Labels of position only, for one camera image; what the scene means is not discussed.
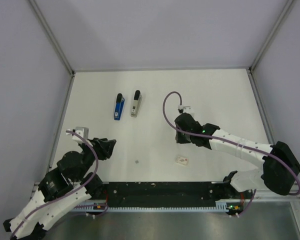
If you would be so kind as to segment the staple box with red dot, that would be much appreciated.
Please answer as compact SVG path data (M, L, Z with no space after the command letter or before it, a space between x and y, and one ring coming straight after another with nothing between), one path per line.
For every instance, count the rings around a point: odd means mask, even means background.
M186 158L186 157L183 157L183 156L180 156L178 155L176 158L175 158L175 162L179 165L183 165L183 166L187 166L188 163L189 163L189 159Z

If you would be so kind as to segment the blue stapler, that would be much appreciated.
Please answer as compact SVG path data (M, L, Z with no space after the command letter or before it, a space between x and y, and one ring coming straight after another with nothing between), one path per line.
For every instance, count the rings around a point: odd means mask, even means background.
M118 93L115 100L113 119L119 121L125 105L125 98L122 93Z

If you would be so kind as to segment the grey black stapler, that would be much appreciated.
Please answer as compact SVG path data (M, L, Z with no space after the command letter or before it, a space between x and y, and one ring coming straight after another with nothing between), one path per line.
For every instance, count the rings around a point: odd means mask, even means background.
M132 105L131 105L131 111L130 111L130 115L133 118L136 118L138 116L139 113L139 109L142 103L142 94L140 90L136 90L133 96L133 100L132 100Z

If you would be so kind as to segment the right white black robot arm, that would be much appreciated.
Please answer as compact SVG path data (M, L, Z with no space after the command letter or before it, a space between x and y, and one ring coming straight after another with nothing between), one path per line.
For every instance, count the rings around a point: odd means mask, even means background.
M177 143L227 153L255 166L253 170L232 171L223 179L227 197L262 187L282 196L291 193L300 164L286 143L264 144L240 138L211 123L200 125L189 113L180 114L174 122Z

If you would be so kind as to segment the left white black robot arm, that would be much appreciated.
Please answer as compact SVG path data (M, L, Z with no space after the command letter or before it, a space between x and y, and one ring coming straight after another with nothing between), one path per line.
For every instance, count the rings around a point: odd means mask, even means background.
M117 141L93 138L78 141L81 151L68 151L38 185L18 216L3 222L12 240L41 240L46 232L78 204L99 198L104 184L92 165L111 157Z

